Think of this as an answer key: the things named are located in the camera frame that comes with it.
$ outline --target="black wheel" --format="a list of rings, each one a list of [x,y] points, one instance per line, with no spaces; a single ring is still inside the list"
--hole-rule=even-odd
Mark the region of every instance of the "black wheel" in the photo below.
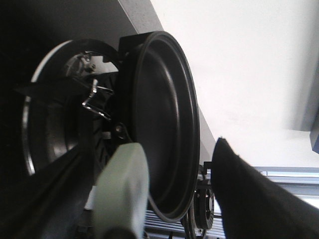
[[[80,138],[87,140],[94,154],[95,174],[103,168],[112,152],[111,144],[103,136],[105,130],[110,132],[110,126],[82,107],[89,90],[73,95],[76,85],[68,83],[68,77],[89,79],[91,75],[96,78],[115,72],[119,65],[116,59],[116,51],[101,41],[64,42],[51,50],[36,69],[31,82],[41,85],[31,90],[20,89],[31,95],[25,99],[22,114],[22,142],[29,174],[65,154]],[[114,75],[104,78],[107,79],[103,79],[103,86],[111,88],[116,80]],[[53,85],[57,81],[61,86]]]

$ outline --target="white plastic part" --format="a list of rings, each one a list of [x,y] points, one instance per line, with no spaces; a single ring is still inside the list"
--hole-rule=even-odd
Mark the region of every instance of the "white plastic part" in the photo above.
[[[148,194],[149,170],[142,146],[119,146],[97,181],[93,211],[96,239],[113,229],[142,238]]]

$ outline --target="metal clip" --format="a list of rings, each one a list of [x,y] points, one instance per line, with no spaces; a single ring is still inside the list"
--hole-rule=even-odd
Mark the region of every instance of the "metal clip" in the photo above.
[[[93,79],[89,98],[82,103],[82,106],[87,110],[102,116],[106,120],[111,121],[111,116],[104,111],[104,105],[106,102],[105,94],[112,96],[114,91],[102,86],[98,86],[98,83],[99,81],[97,79]]]

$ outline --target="circular rim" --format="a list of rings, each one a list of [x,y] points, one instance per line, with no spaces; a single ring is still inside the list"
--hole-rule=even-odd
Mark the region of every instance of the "circular rim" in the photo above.
[[[71,57],[84,52],[98,52],[100,55],[105,56],[114,64],[116,68],[119,68],[118,53],[111,46],[98,40],[92,39],[82,39],[82,40],[69,40],[63,42],[53,48],[40,62],[37,69],[35,70],[31,82],[37,82],[40,78],[45,78],[48,76],[45,72],[47,69],[57,68],[55,65],[61,65],[56,69],[57,71],[62,70],[62,65],[64,65]],[[26,166],[29,175],[36,172],[37,167],[34,164],[34,159],[32,158],[32,153],[30,150],[30,140],[29,140],[29,113],[32,104],[31,97],[25,97],[25,102],[23,106],[22,113],[22,145],[25,156]]]
[[[164,44],[166,44],[172,52],[175,54],[175,56],[178,58],[178,61],[180,63],[180,66],[183,70],[184,73],[184,78],[185,78],[185,84],[188,89],[188,100],[189,100],[189,107],[191,108],[191,117],[192,117],[192,125],[188,125],[188,128],[181,128],[180,131],[182,132],[183,130],[189,130],[192,131],[192,146],[193,149],[188,149],[190,152],[192,152],[191,156],[192,160],[191,163],[192,165],[189,165],[190,170],[189,170],[189,178],[184,179],[186,184],[187,184],[187,190],[184,191],[183,195],[180,196],[180,203],[178,206],[170,212],[164,212],[163,205],[169,204],[169,199],[167,198],[164,200],[161,204],[158,205],[153,198],[152,194],[150,193],[149,195],[149,203],[151,207],[153,208],[154,212],[164,221],[166,222],[176,222],[180,220],[186,213],[187,210],[192,202],[192,198],[194,195],[195,187],[196,187],[196,182],[197,182],[197,174],[198,174],[198,164],[199,164],[199,116],[198,116],[198,106],[197,106],[197,100],[196,100],[196,94],[195,94],[195,87],[191,75],[191,71],[186,59],[186,56],[181,48],[181,46],[178,44],[178,42],[173,38],[169,33],[163,32],[163,31],[158,31],[150,34],[146,41],[143,43],[143,45],[140,47],[139,50],[139,56],[137,59],[136,63],[136,70],[134,74],[134,89],[133,89],[133,125],[137,124],[137,115],[135,114],[135,110],[137,108],[137,90],[138,90],[138,80],[140,75],[142,74],[143,70],[143,62],[145,60],[146,54],[150,48],[150,46],[156,42],[160,41]],[[136,138],[136,135],[138,134],[137,128],[133,127],[133,138]]]

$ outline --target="black pulley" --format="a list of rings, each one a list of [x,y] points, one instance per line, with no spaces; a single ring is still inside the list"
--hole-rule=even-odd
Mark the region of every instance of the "black pulley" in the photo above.
[[[199,166],[198,180],[193,201],[181,223],[185,229],[185,238],[203,239],[206,231],[212,228],[214,220],[214,194],[210,180],[202,165]]]
[[[214,220],[214,194],[210,183],[199,181],[194,196],[194,214],[196,225],[200,229],[211,229]]]

